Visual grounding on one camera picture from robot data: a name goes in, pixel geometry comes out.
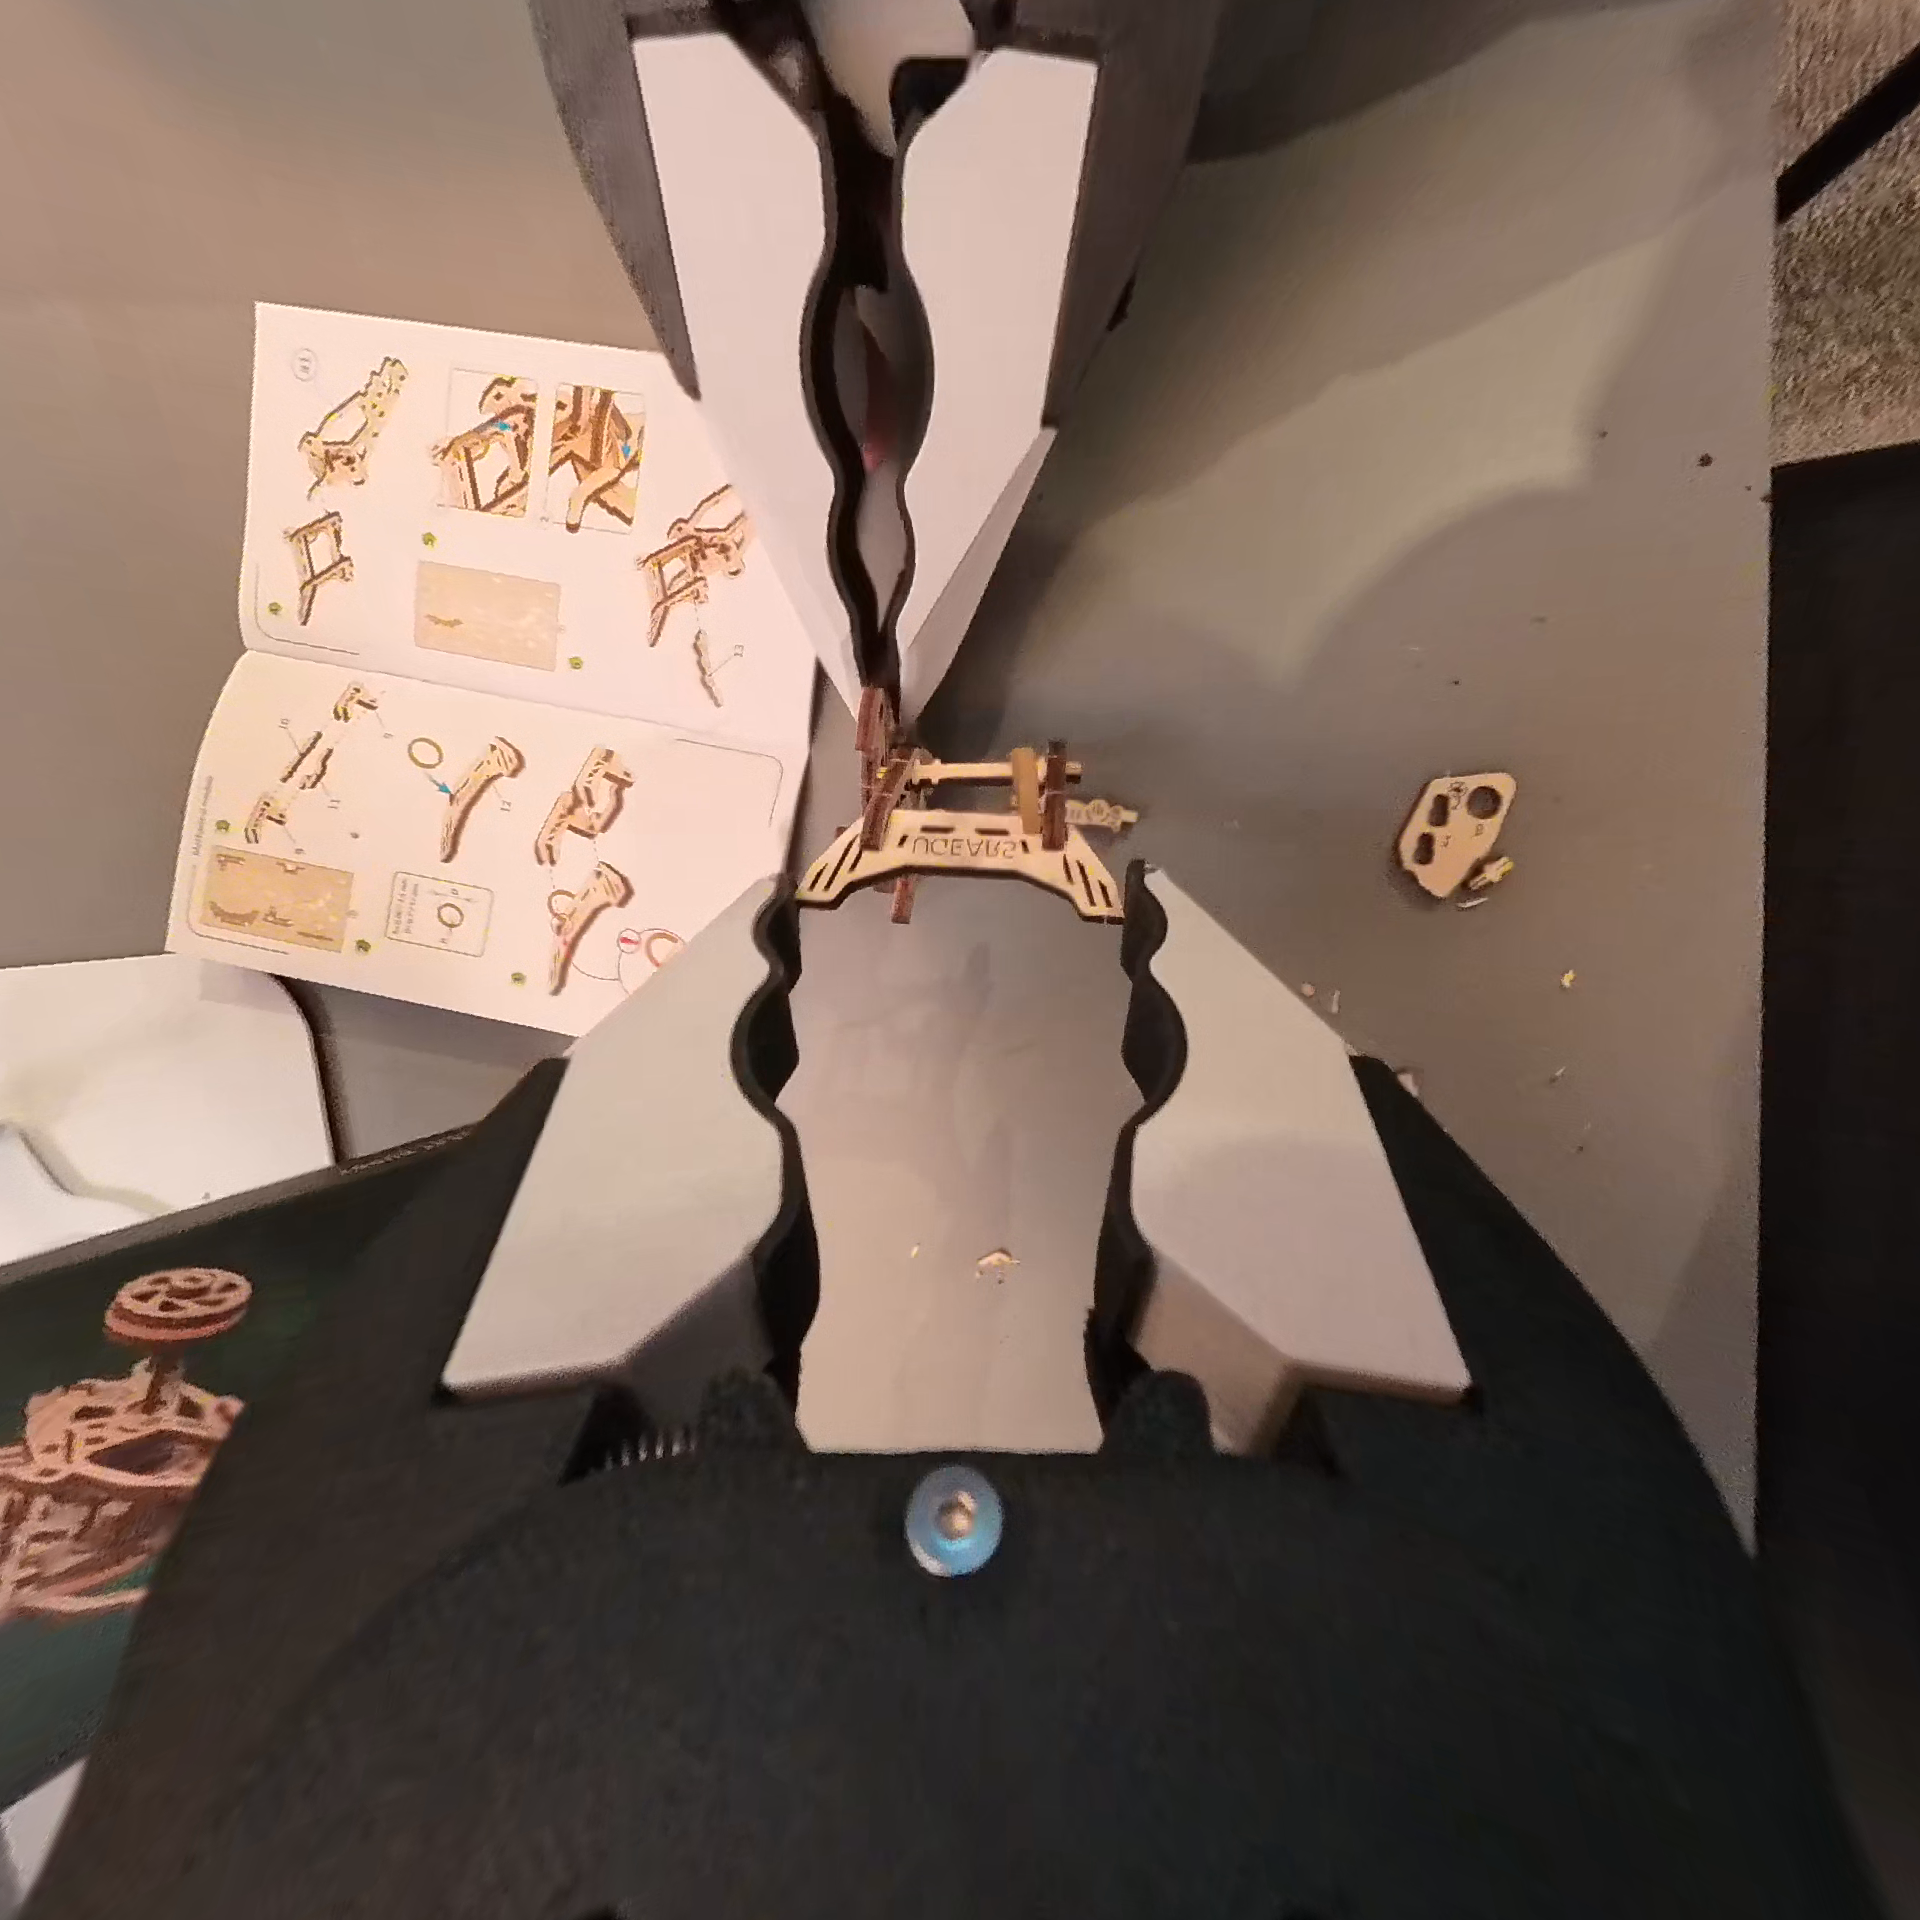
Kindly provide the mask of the wooden offcut plate with holes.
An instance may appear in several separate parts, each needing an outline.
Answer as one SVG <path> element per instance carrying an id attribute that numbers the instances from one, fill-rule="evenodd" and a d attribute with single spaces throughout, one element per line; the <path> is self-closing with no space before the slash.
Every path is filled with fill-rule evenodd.
<path id="1" fill-rule="evenodd" d="M 1461 894 L 1496 863 L 1518 793 L 1520 784 L 1509 773 L 1432 780 L 1400 832 L 1401 870 L 1435 901 Z"/>

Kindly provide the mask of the dark model kit box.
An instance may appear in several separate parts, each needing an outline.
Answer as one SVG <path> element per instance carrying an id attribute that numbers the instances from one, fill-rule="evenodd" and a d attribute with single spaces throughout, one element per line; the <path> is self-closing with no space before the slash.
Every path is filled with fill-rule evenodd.
<path id="1" fill-rule="evenodd" d="M 82 1760 L 57 1879 L 205 1850 L 349 1639 L 566 1460 L 451 1348 L 531 1148 L 515 1114 L 5 1272 L 5 1637 L 112 1641 L 53 1734 L 5 1655 L 5 1801 Z"/>

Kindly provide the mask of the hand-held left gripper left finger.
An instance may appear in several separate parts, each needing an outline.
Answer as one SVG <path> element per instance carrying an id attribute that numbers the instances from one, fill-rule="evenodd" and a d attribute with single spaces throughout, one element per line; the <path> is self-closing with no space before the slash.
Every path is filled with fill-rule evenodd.
<path id="1" fill-rule="evenodd" d="M 822 1302 L 801 1137 L 781 1095 L 798 904 L 761 877 L 566 1056 L 443 1364 L 455 1394 L 801 1388 Z"/>

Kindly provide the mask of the assembly instruction booklet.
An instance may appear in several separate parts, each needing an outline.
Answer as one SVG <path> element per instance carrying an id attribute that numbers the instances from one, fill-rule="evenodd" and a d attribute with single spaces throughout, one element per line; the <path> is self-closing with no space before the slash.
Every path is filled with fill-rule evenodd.
<path id="1" fill-rule="evenodd" d="M 818 657 L 658 351 L 257 305 L 169 952 L 579 1038 L 787 866 Z"/>

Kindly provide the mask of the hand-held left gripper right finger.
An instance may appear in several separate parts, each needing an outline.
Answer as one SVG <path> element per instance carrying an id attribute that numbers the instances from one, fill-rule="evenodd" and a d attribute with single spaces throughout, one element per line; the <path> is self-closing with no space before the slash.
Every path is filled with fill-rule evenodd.
<path id="1" fill-rule="evenodd" d="M 1269 1452 L 1312 1388 L 1457 1406 L 1473 1388 L 1351 1046 L 1161 868 L 1127 872 L 1120 1127 L 1088 1383 L 1197 1380 L 1214 1442 Z"/>

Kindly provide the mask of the white paper sheet with disc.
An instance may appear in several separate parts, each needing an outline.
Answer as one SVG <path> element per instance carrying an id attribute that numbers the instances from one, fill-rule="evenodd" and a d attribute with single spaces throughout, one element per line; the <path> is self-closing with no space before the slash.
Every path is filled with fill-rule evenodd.
<path id="1" fill-rule="evenodd" d="M 5 1263 L 331 1162 L 280 980 L 182 956 L 5 968 Z"/>

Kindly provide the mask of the wooden buggy model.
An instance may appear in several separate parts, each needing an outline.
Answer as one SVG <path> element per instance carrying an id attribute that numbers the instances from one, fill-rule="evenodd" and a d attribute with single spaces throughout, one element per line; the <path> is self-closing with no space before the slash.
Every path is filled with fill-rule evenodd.
<path id="1" fill-rule="evenodd" d="M 855 749 L 859 814 L 798 880 L 798 908 L 832 910 L 889 889 L 895 924 L 907 924 L 923 877 L 1008 877 L 1069 901 L 1082 920 L 1123 920 L 1120 881 L 1090 833 L 1123 836 L 1141 814 L 1085 793 L 1085 764 L 1065 742 L 941 758 L 899 722 L 882 687 L 865 687 Z"/>

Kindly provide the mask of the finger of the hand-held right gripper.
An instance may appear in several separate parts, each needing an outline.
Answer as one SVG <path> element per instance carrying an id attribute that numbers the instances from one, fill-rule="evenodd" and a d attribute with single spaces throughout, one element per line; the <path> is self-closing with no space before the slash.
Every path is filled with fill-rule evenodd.
<path id="1" fill-rule="evenodd" d="M 631 26 L 693 391 L 841 694 L 897 694 L 834 368 L 857 228 L 851 102 L 810 26 Z"/>
<path id="2" fill-rule="evenodd" d="M 1047 391 L 1097 65 L 1005 46 L 904 143 L 904 263 L 930 391 L 904 473 L 904 701 L 928 701 L 1055 444 Z"/>

